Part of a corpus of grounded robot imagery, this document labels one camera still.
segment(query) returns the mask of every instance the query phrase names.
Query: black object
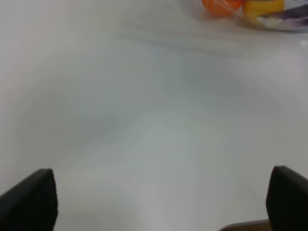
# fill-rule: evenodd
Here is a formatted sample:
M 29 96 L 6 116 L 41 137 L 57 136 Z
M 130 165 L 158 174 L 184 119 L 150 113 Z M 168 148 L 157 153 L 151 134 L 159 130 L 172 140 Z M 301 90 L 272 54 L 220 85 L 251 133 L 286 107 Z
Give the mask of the black object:
M 308 180 L 285 166 L 272 171 L 266 207 L 273 231 L 308 230 Z
M 52 231 L 58 216 L 51 169 L 40 169 L 0 197 L 0 231 Z

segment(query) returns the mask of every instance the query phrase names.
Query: yellow fruit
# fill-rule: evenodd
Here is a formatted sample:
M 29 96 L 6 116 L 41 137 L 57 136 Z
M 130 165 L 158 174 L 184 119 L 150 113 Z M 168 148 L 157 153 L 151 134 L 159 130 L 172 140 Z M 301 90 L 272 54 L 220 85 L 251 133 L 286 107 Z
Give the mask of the yellow fruit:
M 257 16 L 284 10 L 284 0 L 246 0 L 243 3 L 244 15 L 253 23 Z

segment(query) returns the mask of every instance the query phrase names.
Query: white surface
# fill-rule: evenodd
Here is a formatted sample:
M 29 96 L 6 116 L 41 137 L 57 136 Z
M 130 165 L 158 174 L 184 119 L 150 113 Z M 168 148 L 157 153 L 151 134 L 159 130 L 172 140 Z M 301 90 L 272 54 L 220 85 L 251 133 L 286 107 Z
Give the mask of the white surface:
M 0 193 L 52 167 L 57 231 L 266 218 L 275 165 L 308 177 L 305 35 L 264 59 L 174 49 L 119 35 L 135 4 L 1 2 Z

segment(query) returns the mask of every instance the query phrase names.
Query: plastic bag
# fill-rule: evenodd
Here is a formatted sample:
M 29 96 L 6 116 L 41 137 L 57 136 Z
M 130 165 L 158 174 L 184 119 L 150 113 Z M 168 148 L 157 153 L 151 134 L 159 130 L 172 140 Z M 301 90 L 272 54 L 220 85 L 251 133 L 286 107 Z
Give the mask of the plastic bag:
M 307 32 L 305 0 L 201 0 L 213 16 L 235 19 L 263 29 Z

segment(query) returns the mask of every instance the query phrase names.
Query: packaged fruit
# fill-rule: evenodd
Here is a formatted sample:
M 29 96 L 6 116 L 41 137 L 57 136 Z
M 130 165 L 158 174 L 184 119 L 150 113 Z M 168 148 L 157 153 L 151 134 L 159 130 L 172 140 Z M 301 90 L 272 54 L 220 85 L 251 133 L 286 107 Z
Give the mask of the packaged fruit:
M 308 31 L 306 0 L 202 0 L 205 9 L 214 16 L 235 16 L 256 27 Z

